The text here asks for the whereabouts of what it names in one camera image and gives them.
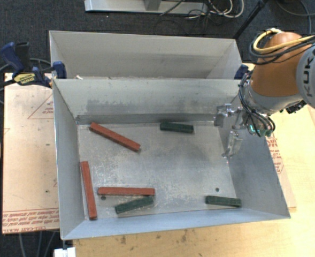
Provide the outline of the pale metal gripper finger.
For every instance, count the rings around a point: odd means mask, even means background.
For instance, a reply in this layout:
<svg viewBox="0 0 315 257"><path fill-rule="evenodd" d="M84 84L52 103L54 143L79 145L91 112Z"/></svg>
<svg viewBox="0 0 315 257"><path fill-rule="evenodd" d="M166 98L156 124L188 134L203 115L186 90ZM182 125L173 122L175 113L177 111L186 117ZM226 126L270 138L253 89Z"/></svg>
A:
<svg viewBox="0 0 315 257"><path fill-rule="evenodd" d="M237 116L240 112L240 107L233 107L231 103L225 103L217 107L217 112L213 117L214 126L223 127L224 120L228 117Z"/></svg>
<svg viewBox="0 0 315 257"><path fill-rule="evenodd" d="M220 137L224 150L222 157L230 158L239 152L243 139L238 131L223 131L220 132Z"/></svg>

